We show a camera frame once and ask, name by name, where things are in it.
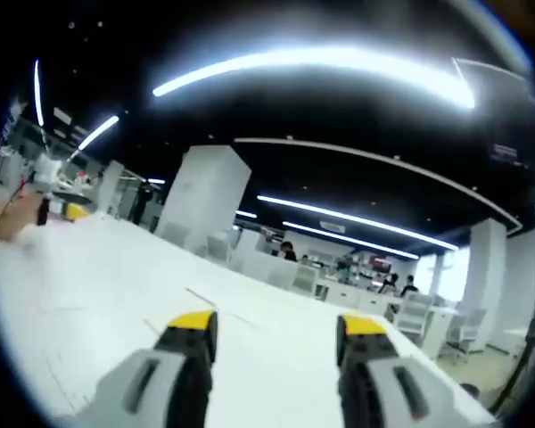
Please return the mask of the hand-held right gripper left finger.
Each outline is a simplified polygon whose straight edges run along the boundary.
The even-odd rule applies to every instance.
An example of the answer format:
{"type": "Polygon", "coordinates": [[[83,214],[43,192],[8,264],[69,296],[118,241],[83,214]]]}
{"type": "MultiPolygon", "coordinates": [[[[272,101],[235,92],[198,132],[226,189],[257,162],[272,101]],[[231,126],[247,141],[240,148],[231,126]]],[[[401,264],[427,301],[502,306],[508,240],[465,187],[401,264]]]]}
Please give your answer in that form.
{"type": "Polygon", "coordinates": [[[137,350],[97,384],[84,427],[203,427],[216,360],[218,313],[170,321],[154,346],[137,350]]]}

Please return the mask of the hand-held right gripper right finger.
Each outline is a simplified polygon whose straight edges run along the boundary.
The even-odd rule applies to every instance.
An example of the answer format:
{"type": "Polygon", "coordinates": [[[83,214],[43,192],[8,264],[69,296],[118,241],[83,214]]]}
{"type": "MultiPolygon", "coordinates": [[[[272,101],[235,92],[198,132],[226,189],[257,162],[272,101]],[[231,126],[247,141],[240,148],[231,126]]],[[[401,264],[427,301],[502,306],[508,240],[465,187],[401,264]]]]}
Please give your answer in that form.
{"type": "Polygon", "coordinates": [[[383,327],[338,316],[338,392],[346,427],[452,427],[452,391],[413,358],[402,357],[383,327]]]}

